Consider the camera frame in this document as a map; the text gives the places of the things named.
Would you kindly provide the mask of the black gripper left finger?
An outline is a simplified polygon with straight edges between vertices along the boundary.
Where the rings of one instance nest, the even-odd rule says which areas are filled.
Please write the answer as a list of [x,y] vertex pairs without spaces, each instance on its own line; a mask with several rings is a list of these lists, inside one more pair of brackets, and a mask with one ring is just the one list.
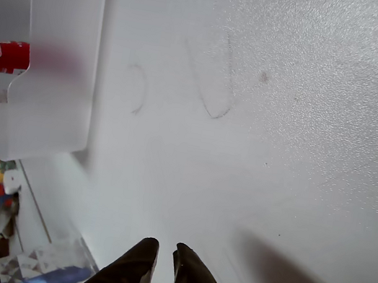
[[151,283],[159,241],[144,238],[85,283]]

